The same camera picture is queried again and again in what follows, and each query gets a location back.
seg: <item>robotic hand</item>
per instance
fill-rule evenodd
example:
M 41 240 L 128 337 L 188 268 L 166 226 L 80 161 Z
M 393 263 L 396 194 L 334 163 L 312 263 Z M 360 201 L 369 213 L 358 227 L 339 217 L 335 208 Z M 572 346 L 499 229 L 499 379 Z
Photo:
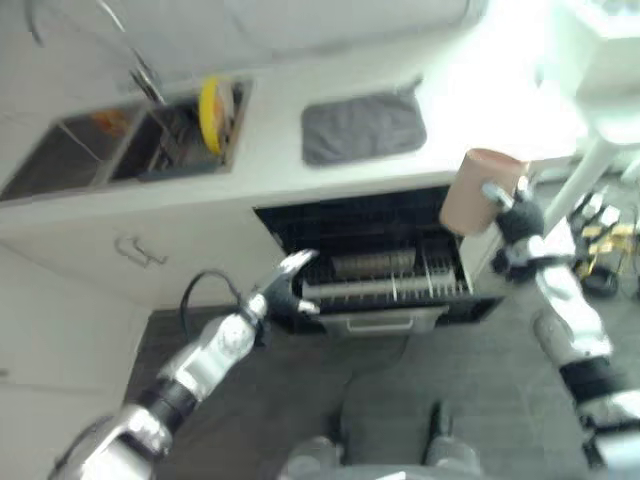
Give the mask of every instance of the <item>robotic hand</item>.
M 561 222 L 546 238 L 544 216 L 526 181 L 511 198 L 494 184 L 484 195 L 501 213 L 496 223 L 505 241 L 493 267 L 522 284 L 521 305 L 533 310 L 537 340 L 573 396 L 583 445 L 592 468 L 640 468 L 640 390 L 611 362 L 613 347 L 597 312 L 582 296 L 568 263 L 575 245 Z
M 162 368 L 155 383 L 134 404 L 83 431 L 49 478 L 153 478 L 154 462 L 169 453 L 184 421 L 251 351 L 266 318 L 319 312 L 291 291 L 292 279 L 316 255 L 303 250 L 285 258 L 252 290 L 238 313 L 222 322 L 209 322 L 199 338 Z

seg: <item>cable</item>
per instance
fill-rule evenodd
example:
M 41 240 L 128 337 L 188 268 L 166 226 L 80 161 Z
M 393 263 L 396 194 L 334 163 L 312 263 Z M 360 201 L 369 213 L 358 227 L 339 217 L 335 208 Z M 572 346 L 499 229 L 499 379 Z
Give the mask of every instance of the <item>cable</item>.
M 395 367 L 398 363 L 400 363 L 400 361 L 402 360 L 402 358 L 404 357 L 405 352 L 407 351 L 407 345 L 409 344 L 409 338 L 410 335 L 407 335 L 404 340 L 402 341 L 402 345 L 400 345 L 400 348 L 398 348 L 397 352 L 389 359 L 385 359 L 384 362 L 380 362 L 376 365 L 370 365 L 368 367 L 362 368 L 360 370 L 357 371 L 353 371 L 351 373 L 351 375 L 349 376 L 349 379 L 344 383 L 343 386 L 343 395 L 342 395 L 342 403 L 344 404 L 344 402 L 346 402 L 347 400 L 347 395 L 349 393 L 349 388 L 353 385 L 353 383 L 355 383 L 356 381 L 360 380 L 362 377 L 366 377 L 367 375 L 371 375 L 373 373 L 380 373 L 383 372 L 385 370 L 388 370 L 392 367 Z
M 184 331 L 184 336 L 187 338 L 187 342 L 191 341 L 191 332 L 189 331 L 189 324 L 187 323 L 187 309 L 189 308 L 189 298 L 191 297 L 191 292 L 198 284 L 198 282 L 205 277 L 218 277 L 224 280 L 227 284 L 227 287 L 229 287 L 229 291 L 236 298 L 237 305 L 240 306 L 240 304 L 242 303 L 242 294 L 235 287 L 235 285 L 225 272 L 217 269 L 202 270 L 191 279 L 189 285 L 187 285 L 187 288 L 182 294 L 182 300 L 180 300 L 180 323 L 182 324 L 182 330 Z

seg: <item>kitchen sink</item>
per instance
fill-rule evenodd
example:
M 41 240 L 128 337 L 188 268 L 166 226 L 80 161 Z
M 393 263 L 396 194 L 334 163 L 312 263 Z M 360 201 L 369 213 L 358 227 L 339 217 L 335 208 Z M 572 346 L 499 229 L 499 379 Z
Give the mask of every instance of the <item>kitchen sink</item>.
M 195 95 L 167 105 L 117 105 L 53 122 L 6 185 L 0 201 L 228 173 L 250 87 L 248 82 L 234 85 L 235 121 L 222 155 L 204 144 Z

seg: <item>white countertop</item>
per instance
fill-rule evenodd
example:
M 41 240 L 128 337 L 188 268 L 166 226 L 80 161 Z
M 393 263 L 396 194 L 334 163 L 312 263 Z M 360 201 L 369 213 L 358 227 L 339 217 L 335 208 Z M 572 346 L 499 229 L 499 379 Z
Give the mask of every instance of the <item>white countertop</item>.
M 571 156 L 586 127 L 534 83 L 539 38 L 520 2 L 496 0 L 471 30 L 413 37 L 251 72 L 255 84 L 232 171 L 0 207 L 0 237 L 101 215 L 245 199 L 268 205 L 449 182 L 466 150 L 534 162 Z M 334 167 L 302 161 L 310 104 L 406 85 L 417 76 L 427 128 L 418 151 Z M 35 131 L 34 141 L 42 133 Z

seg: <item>cabinet drawer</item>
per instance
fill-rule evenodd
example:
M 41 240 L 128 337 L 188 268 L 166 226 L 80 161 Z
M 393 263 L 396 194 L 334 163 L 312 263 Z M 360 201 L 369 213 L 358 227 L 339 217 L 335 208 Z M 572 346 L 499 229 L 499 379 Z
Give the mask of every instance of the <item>cabinet drawer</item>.
M 172 207 L 50 228 L 11 248 L 56 272 L 91 282 L 150 308 L 176 308 L 189 280 L 225 270 L 247 292 L 283 253 L 248 206 Z M 216 279 L 193 292 L 193 305 L 232 303 Z

